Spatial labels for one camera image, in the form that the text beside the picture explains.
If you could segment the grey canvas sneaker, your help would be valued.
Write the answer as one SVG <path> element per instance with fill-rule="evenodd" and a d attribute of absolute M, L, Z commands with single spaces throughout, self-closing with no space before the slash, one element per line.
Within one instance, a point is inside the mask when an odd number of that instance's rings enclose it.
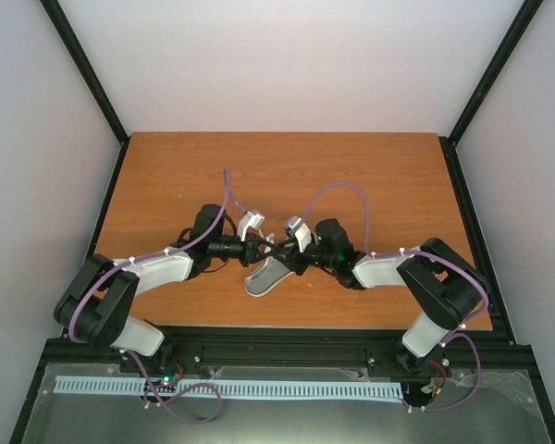
<path fill-rule="evenodd" d="M 244 279 L 244 288 L 252 297 L 263 297 L 292 274 L 293 272 L 276 257 L 267 257 Z"/>

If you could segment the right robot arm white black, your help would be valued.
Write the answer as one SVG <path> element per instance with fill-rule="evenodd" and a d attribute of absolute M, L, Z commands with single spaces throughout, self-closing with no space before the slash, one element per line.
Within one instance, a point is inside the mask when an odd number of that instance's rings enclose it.
<path fill-rule="evenodd" d="M 413 295 L 421 313 L 401 337 L 395 351 L 399 368 L 411 374 L 465 321 L 488 308 L 487 280 L 439 238 L 395 253 L 354 248 L 335 218 L 319 222 L 315 231 L 286 226 L 281 247 L 271 247 L 262 265 L 263 291 L 291 274 L 314 266 L 349 290 L 400 286 Z"/>

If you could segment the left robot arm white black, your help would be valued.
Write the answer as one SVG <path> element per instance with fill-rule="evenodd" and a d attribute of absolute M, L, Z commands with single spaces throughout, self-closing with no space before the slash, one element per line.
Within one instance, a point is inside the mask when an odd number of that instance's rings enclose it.
<path fill-rule="evenodd" d="M 174 350 L 158 327 L 130 316 L 136 296 L 196 278 L 209 271 L 215 258 L 255 267 L 245 279 L 245 290 L 253 297 L 266 295 L 291 273 L 286 252 L 257 233 L 260 214 L 248 213 L 226 235 L 223 229 L 230 221 L 225 210 L 209 203 L 202 206 L 192 228 L 184 229 L 161 252 L 118 260 L 90 256 L 55 306 L 55 321 L 78 342 L 96 350 L 132 351 L 152 371 L 166 371 Z"/>

